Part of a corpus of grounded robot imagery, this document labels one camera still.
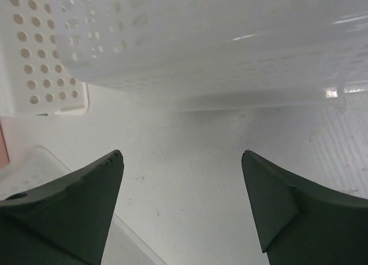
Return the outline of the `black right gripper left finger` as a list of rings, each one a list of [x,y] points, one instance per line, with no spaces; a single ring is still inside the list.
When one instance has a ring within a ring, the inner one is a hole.
[[[101,264],[124,160],[91,164],[1,201],[1,264]]]

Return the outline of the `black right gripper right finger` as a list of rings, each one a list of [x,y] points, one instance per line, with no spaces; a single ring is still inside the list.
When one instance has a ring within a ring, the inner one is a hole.
[[[305,179],[247,150],[241,158],[270,264],[367,264],[367,200]]]

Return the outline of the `large white perforated basket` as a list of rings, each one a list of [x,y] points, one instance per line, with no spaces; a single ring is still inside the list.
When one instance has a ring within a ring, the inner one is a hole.
[[[71,171],[50,151],[34,147],[1,167],[1,200],[44,185]],[[164,264],[117,215],[112,218],[102,264]]]

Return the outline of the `pink plastic basket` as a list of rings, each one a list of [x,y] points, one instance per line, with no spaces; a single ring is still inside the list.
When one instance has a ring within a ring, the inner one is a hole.
[[[6,141],[3,134],[2,126],[0,125],[0,168],[8,165],[10,162],[7,151]]]

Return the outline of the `cream white small basket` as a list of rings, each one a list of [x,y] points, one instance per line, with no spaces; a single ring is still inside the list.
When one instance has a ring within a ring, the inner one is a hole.
[[[59,60],[49,0],[1,0],[1,116],[81,115],[85,83]]]

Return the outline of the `translucent white basket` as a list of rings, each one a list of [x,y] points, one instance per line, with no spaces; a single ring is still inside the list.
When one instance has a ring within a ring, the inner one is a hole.
[[[62,64],[150,107],[204,111],[367,91],[367,0],[50,0]]]

